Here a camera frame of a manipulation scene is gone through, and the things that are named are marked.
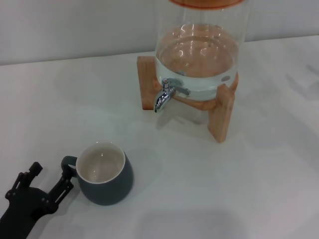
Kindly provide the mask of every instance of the wooden stand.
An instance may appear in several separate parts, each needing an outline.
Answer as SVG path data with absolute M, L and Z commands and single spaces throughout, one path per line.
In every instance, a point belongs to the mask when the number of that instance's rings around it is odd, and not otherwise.
M 156 77 L 155 58 L 153 56 L 139 56 L 137 60 L 142 108 L 153 110 L 154 100 L 161 85 Z M 192 101 L 175 96 L 174 99 L 201 111 L 208 111 L 208 130 L 217 142 L 225 141 L 235 101 L 235 91 L 238 85 L 238 75 L 231 87 L 225 84 L 218 86 L 216 98 L 209 101 Z

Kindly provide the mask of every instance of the mug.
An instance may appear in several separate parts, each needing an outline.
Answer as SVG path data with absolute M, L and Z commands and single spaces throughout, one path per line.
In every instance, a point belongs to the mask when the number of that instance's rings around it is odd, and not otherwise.
M 132 166 L 124 151 L 112 143 L 97 142 L 78 158 L 66 156 L 61 167 L 63 171 L 69 167 L 66 170 L 78 179 L 83 194 L 102 206 L 124 199 L 133 185 Z

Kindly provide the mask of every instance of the copper lid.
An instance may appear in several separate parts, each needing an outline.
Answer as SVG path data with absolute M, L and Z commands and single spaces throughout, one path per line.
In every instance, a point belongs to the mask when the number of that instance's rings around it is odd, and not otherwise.
M 169 0 L 177 5 L 202 9 L 202 10 L 218 10 L 227 8 L 243 2 L 244 0 Z

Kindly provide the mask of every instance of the metal spigot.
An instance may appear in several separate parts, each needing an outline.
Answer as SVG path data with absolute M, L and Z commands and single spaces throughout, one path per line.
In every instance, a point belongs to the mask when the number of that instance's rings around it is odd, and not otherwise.
M 165 78 L 161 81 L 162 91 L 156 95 L 154 102 L 155 113 L 159 112 L 167 102 L 176 94 L 176 91 L 189 95 L 190 91 L 182 86 L 182 83 L 178 79 Z

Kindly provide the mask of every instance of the white wall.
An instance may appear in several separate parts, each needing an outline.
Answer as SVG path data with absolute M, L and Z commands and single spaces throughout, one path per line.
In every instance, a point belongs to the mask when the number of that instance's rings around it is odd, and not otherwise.
M 1 0 L 0 64 L 154 49 L 155 0 Z M 319 0 L 254 0 L 247 40 L 319 34 Z

